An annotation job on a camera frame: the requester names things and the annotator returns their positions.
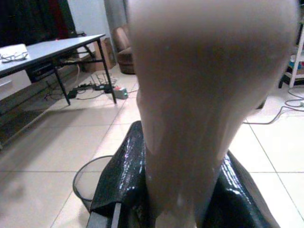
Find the white shelf rack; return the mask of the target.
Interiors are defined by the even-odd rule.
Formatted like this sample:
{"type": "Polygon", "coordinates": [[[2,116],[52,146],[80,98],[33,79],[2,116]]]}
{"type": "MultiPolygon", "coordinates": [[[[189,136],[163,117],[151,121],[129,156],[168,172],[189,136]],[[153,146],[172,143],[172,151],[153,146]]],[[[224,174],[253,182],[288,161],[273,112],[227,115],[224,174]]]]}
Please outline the white shelf rack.
{"type": "Polygon", "coordinates": [[[295,85],[304,85],[304,18],[300,20],[296,44],[290,56],[288,67],[279,81],[278,88],[282,88],[283,83],[290,88],[295,85]]]}

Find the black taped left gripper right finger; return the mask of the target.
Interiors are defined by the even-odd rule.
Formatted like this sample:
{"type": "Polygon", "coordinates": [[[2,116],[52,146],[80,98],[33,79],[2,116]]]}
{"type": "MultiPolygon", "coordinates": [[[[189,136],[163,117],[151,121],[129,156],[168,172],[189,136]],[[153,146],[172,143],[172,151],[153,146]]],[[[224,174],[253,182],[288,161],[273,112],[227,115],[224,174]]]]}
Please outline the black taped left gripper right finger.
{"type": "Polygon", "coordinates": [[[202,228],[280,228],[256,183],[228,152],[202,228]]]}

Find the black media player box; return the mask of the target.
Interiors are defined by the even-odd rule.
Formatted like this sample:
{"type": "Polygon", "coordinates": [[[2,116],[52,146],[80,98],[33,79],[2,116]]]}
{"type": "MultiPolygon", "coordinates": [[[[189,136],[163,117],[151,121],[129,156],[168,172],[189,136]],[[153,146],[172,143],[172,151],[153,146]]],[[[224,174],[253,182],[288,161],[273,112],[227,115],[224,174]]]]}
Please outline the black media player box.
{"type": "Polygon", "coordinates": [[[42,63],[26,70],[31,83],[36,83],[54,73],[53,65],[50,62],[42,63]]]}

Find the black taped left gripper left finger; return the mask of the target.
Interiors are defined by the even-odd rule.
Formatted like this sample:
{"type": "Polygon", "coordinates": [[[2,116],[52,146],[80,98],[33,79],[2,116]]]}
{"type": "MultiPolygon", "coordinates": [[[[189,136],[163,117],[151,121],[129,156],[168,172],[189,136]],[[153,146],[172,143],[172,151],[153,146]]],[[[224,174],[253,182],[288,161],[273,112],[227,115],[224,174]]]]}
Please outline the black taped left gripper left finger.
{"type": "Polygon", "coordinates": [[[103,169],[90,212],[108,217],[119,204],[120,228],[156,228],[145,176],[146,146],[141,121],[135,121],[103,169]]]}

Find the green box with red button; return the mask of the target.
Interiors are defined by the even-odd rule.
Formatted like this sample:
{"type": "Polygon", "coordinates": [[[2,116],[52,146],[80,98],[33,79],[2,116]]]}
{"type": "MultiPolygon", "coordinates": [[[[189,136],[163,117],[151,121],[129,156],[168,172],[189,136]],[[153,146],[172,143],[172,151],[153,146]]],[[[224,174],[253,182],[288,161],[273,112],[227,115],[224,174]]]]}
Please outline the green box with red button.
{"type": "Polygon", "coordinates": [[[128,98],[128,92],[125,87],[116,86],[113,88],[115,98],[125,100],[128,98]]]}

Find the grey folding table black legs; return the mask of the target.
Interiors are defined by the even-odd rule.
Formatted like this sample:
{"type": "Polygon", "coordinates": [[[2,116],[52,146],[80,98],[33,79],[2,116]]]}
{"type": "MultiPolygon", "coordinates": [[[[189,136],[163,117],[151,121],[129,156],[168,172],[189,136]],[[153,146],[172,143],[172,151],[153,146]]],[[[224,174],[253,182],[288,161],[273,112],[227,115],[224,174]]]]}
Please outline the grey folding table black legs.
{"type": "Polygon", "coordinates": [[[12,45],[0,48],[0,100],[18,92],[21,89],[31,85],[31,81],[26,73],[28,68],[50,62],[53,65],[54,73],[61,87],[61,91],[67,101],[66,89],[62,84],[57,68],[69,65],[81,65],[102,62],[107,77],[106,91],[112,94],[113,101],[116,98],[113,92],[113,86],[110,75],[105,63],[101,41],[104,34],[84,36],[77,38],[67,38],[53,41],[45,41],[33,45],[25,46],[24,44],[12,45]],[[96,59],[94,54],[87,47],[88,44],[97,42],[101,59],[96,59]],[[79,48],[85,48],[91,56],[89,61],[62,62],[61,58],[69,57],[79,48]]]}

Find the brown cardboard box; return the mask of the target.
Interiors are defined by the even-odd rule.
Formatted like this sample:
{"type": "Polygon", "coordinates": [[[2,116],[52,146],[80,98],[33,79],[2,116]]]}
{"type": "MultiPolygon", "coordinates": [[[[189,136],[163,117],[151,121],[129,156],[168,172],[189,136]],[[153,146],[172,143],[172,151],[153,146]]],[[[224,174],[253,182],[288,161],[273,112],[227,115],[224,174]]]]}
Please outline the brown cardboard box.
{"type": "MultiPolygon", "coordinates": [[[[101,38],[100,41],[107,69],[110,70],[116,65],[111,40],[110,38],[101,38]]],[[[94,54],[96,59],[101,59],[101,54],[97,42],[90,43],[87,45],[87,47],[94,54]]],[[[102,62],[85,64],[86,72],[93,73],[96,71],[102,71],[104,69],[105,68],[102,62]]]]}

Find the black television screen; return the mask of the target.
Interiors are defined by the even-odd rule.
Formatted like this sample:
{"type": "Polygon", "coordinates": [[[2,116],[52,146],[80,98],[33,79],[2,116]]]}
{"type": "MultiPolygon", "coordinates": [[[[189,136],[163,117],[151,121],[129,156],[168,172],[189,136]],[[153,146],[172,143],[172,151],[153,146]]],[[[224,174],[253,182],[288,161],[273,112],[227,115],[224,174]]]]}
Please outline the black television screen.
{"type": "Polygon", "coordinates": [[[0,48],[74,37],[67,0],[0,0],[0,48]]]}

